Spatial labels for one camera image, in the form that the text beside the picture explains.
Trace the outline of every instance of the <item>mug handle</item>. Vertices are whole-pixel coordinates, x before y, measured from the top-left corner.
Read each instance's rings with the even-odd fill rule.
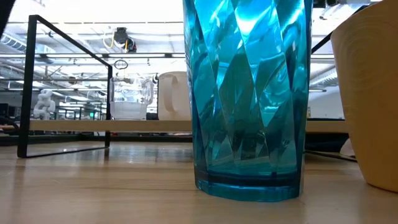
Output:
[[[175,75],[168,74],[163,78],[165,86],[168,86],[164,90],[164,106],[168,112],[176,112],[173,105],[173,89],[178,84],[178,79]]]
[[[149,105],[152,104],[154,100],[154,83],[151,80],[145,80],[142,82],[142,86],[149,85],[149,96],[146,96],[144,103]]]

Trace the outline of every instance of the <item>white figurine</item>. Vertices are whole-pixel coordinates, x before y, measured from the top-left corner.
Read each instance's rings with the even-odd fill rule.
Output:
[[[37,96],[37,103],[33,110],[34,118],[50,119],[50,113],[55,111],[55,102],[51,100],[52,91],[42,90]]]

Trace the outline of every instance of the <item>beige container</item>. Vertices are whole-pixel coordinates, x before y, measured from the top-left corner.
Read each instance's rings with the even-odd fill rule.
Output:
[[[398,1],[351,16],[331,36],[349,135],[366,181],[398,192]]]
[[[159,75],[158,116],[161,121],[190,121],[188,80],[186,72]]]

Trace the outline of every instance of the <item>glass base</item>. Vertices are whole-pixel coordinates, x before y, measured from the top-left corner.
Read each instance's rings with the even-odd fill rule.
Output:
[[[297,174],[275,179],[209,174],[195,169],[195,184],[209,195],[252,202],[278,202],[300,195]]]

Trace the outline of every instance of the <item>white wall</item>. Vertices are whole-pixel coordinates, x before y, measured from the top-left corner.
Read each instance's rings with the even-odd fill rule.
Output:
[[[327,87],[325,93],[310,93],[308,106],[311,118],[344,119],[340,89],[337,86]]]

